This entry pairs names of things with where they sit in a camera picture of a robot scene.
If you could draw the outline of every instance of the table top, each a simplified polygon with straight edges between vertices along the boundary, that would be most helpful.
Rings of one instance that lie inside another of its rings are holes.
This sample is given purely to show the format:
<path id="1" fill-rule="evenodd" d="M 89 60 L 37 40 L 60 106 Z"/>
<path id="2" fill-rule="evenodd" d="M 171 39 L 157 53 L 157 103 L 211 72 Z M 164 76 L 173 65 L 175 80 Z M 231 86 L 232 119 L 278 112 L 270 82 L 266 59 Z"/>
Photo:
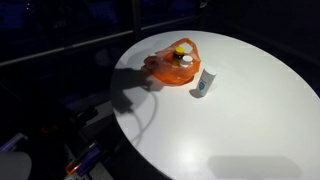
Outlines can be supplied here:
<path id="1" fill-rule="evenodd" d="M 148 54 L 188 37 L 202 60 L 192 82 L 140 71 Z M 195 98 L 201 71 L 217 76 Z M 227 36 L 175 31 L 132 46 L 111 85 L 117 121 L 137 151 L 173 179 L 320 179 L 320 101 L 292 69 Z"/>

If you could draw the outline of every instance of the bottle cap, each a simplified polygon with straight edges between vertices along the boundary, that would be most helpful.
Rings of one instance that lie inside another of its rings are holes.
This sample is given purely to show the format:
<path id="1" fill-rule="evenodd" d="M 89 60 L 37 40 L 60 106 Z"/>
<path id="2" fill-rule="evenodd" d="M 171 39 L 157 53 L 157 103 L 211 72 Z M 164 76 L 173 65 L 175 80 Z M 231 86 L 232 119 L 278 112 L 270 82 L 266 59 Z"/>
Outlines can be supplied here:
<path id="1" fill-rule="evenodd" d="M 193 58 L 191 56 L 183 56 L 180 66 L 188 67 L 192 63 Z"/>
<path id="2" fill-rule="evenodd" d="M 151 54 L 149 54 L 148 56 L 149 56 L 149 57 L 154 57 L 154 56 L 157 56 L 157 55 L 156 55 L 156 53 L 151 53 Z"/>
<path id="3" fill-rule="evenodd" d="M 180 46 L 176 47 L 175 54 L 183 55 L 184 54 L 184 48 L 180 47 Z"/>

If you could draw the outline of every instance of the red object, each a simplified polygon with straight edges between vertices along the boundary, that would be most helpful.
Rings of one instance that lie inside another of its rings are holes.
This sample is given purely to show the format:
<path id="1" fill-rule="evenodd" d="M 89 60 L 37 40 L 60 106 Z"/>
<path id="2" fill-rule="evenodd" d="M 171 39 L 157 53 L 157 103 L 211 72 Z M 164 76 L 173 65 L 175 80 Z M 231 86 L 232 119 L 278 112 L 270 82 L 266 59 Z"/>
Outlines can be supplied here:
<path id="1" fill-rule="evenodd" d="M 192 47 L 192 51 L 190 53 L 185 53 L 185 55 L 193 58 L 192 64 L 186 68 L 171 64 L 175 48 L 183 43 L 188 43 Z M 171 85 L 186 84 L 192 81 L 193 76 L 199 71 L 201 60 L 198 49 L 196 44 L 189 38 L 183 38 L 166 49 L 156 52 L 156 54 L 169 63 L 165 63 L 156 57 L 147 57 L 144 60 L 144 63 L 151 74 L 164 83 Z"/>
<path id="2" fill-rule="evenodd" d="M 70 162 L 68 164 L 68 166 L 66 167 L 66 172 L 68 175 L 73 174 L 74 172 L 77 171 L 77 169 L 79 169 L 79 167 L 81 166 L 81 163 L 77 164 L 76 166 L 73 166 L 74 161 Z"/>

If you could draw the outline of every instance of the bottle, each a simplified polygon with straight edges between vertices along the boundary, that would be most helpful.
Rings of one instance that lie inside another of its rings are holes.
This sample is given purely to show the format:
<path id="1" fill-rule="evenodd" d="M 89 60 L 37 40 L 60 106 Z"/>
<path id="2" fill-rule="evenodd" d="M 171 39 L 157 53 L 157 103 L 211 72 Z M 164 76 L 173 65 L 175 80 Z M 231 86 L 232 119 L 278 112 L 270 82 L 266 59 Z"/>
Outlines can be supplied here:
<path id="1" fill-rule="evenodd" d="M 199 79 L 198 85 L 197 85 L 197 93 L 200 96 L 205 96 L 216 77 L 217 73 L 213 71 L 211 68 L 205 68 L 202 71 L 201 77 Z"/>
<path id="2" fill-rule="evenodd" d="M 183 58 L 183 55 L 184 55 L 184 48 L 180 46 L 176 47 L 172 57 L 172 64 L 175 66 L 180 66 L 180 62 Z"/>
<path id="3" fill-rule="evenodd" d="M 183 56 L 183 58 L 180 62 L 180 66 L 186 68 L 190 64 L 192 64 L 192 60 L 193 60 L 193 58 L 191 56 Z"/>

